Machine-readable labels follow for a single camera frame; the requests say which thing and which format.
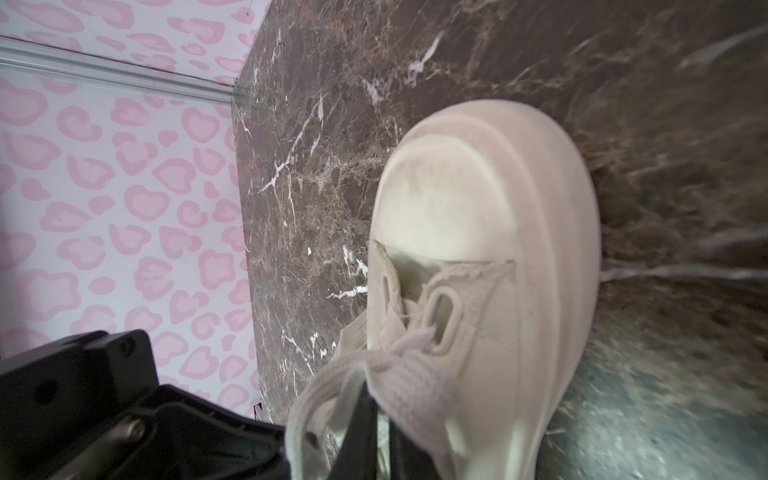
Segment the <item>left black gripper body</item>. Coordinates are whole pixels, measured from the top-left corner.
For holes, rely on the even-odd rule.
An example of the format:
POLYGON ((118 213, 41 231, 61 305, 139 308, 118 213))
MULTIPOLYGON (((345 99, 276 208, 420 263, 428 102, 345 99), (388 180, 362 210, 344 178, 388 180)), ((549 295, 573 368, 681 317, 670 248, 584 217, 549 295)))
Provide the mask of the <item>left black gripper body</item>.
POLYGON ((280 426, 160 382, 143 330, 1 362, 5 479, 286 479, 280 426))

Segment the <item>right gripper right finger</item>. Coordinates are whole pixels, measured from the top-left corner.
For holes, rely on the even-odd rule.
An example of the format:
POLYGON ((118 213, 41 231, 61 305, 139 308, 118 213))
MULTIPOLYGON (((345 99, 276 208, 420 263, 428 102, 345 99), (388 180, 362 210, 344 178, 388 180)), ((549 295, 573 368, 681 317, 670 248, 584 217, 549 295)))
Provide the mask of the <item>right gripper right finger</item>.
POLYGON ((439 480, 431 457, 389 421, 390 478, 392 480, 439 480))

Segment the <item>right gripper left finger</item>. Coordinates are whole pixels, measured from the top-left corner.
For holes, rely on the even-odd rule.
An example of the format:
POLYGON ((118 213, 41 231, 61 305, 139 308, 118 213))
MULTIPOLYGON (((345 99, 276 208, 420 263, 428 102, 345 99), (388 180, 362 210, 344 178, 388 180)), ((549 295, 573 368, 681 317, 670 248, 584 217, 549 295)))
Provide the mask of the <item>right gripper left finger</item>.
POLYGON ((363 384, 328 480, 377 478, 378 407, 363 384))

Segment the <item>white shoelace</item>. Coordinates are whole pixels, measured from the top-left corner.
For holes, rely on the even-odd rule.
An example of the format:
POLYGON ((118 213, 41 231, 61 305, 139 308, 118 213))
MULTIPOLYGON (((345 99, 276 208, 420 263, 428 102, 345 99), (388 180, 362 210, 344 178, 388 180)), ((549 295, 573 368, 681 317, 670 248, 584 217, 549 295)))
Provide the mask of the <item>white shoelace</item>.
POLYGON ((446 421, 460 399, 457 381, 428 357, 434 326, 404 333, 383 350, 356 350, 328 363, 292 406, 285 450, 293 479, 326 479, 330 469, 306 439, 311 424, 341 432, 366 387, 384 414, 433 461, 442 479, 456 467, 446 421))

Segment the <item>cream white sneaker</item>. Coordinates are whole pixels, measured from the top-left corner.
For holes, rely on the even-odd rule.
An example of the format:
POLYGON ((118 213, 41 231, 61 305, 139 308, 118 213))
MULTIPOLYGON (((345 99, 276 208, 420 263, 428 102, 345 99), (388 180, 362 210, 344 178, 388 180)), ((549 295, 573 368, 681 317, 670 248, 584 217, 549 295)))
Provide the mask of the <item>cream white sneaker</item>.
MULTIPOLYGON (((428 357, 460 389, 446 421, 455 479, 531 479, 587 343, 600 267, 596 193, 569 135, 518 102, 448 107, 384 167, 367 305, 329 363, 434 326, 428 357)), ((376 479, 391 479, 377 407, 376 479)))

